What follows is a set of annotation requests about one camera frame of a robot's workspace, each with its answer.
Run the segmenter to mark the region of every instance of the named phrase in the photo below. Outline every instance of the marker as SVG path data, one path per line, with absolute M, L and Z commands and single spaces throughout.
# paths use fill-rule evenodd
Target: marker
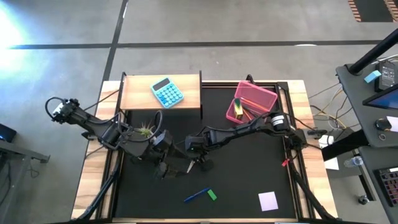
M 185 199 L 184 202 L 189 202 L 189 201 L 191 201 L 193 198 L 195 198 L 196 196 L 201 195 L 201 194 L 207 192 L 208 190 L 210 190 L 209 187 L 207 187 L 207 188 L 205 188 L 205 189 L 199 191 L 198 193 L 196 193 L 196 194 L 194 194 L 194 195 L 192 195 L 192 196 L 187 197 L 187 199 Z

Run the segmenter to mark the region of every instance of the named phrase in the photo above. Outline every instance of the wooden table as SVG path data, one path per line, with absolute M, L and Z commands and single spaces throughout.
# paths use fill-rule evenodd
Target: wooden table
M 238 82 L 238 81 L 219 81 L 219 82 Z M 310 109 L 310 103 L 308 102 L 308 96 L 305 89 L 303 80 L 258 80 L 257 82 L 287 82 L 289 85 L 290 99 L 292 102 L 294 115 L 296 118 L 302 120 L 306 125 L 315 127 L 312 112 Z M 103 83 L 101 90 L 100 99 L 108 96 L 110 93 L 118 90 L 120 87 L 119 81 L 106 81 Z M 98 105 L 96 116 L 100 119 L 109 119 L 114 115 L 116 102 L 118 100 L 118 93 L 107 98 Z M 287 104 L 282 100 L 284 110 L 286 111 Z M 296 122 L 298 128 L 305 129 L 305 126 Z M 317 140 L 308 139 L 308 143 L 317 145 Z M 96 141 L 91 141 L 88 144 L 87 152 L 94 151 L 100 145 Z M 307 172 L 307 178 L 309 186 L 313 194 L 324 206 L 324 208 L 334 217 L 337 217 L 337 211 L 333 200 L 333 195 L 330 189 L 328 176 L 326 173 L 325 165 L 323 163 L 322 153 L 319 149 L 313 147 L 307 147 L 303 151 L 303 158 L 305 168 Z M 73 206 L 72 218 L 79 217 L 86 209 L 86 207 L 93 201 L 96 194 L 99 192 L 101 187 L 104 167 L 106 160 L 106 150 L 102 149 L 97 153 L 92 154 L 85 160 L 83 164 L 80 183 L 76 194 L 75 204 Z M 109 208 L 109 189 L 105 199 L 102 216 L 107 217 Z M 308 217 L 308 211 L 306 209 L 307 202 L 301 189 L 299 188 L 300 203 L 303 208 L 304 217 Z M 209 219 L 209 220 L 138 220 L 138 219 L 114 219 L 114 222 L 294 222 L 293 219 Z

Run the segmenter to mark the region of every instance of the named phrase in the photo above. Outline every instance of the purple sticky note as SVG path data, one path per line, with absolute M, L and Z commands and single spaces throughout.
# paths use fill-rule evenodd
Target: purple sticky note
M 278 203 L 276 202 L 275 192 L 267 192 L 259 194 L 261 211 L 269 211 L 278 209 Z

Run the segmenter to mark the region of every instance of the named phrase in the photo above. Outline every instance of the bottle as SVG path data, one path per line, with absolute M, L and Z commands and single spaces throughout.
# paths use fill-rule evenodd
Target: bottle
M 361 156 L 355 156 L 352 157 L 351 159 L 347 159 L 346 161 L 344 161 L 344 166 L 345 167 L 356 167 L 356 166 L 360 166 L 363 164 L 363 160 Z

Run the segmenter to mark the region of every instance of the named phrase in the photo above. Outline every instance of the wheel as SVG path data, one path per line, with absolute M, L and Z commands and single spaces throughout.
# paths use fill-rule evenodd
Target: wheel
M 358 198 L 358 202 L 359 202 L 361 205 L 366 205 L 366 204 L 369 202 L 368 196 L 366 196 L 366 195 L 360 196 L 360 197 Z
M 203 172 L 209 171 L 214 167 L 214 162 L 211 159 L 206 160 L 200 164 L 200 169 Z

